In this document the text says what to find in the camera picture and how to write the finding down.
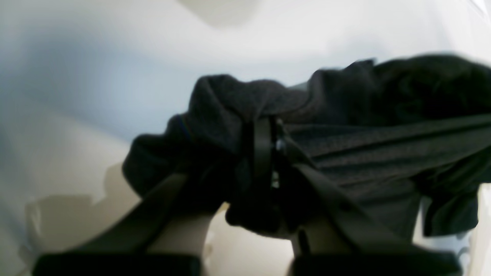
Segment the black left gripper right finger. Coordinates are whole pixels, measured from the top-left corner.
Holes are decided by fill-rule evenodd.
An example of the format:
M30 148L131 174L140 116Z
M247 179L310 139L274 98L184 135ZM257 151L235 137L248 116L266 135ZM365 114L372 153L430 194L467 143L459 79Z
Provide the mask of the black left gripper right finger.
M384 227L316 168L274 117L252 124L253 187L292 243L289 276L461 276L454 253Z

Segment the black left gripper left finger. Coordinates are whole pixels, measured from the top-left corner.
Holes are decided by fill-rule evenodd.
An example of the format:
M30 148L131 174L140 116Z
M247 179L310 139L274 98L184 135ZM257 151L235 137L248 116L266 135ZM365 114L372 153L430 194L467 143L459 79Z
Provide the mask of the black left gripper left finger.
M215 215L211 169L177 172L96 238L46 253L34 276L206 276L201 259Z

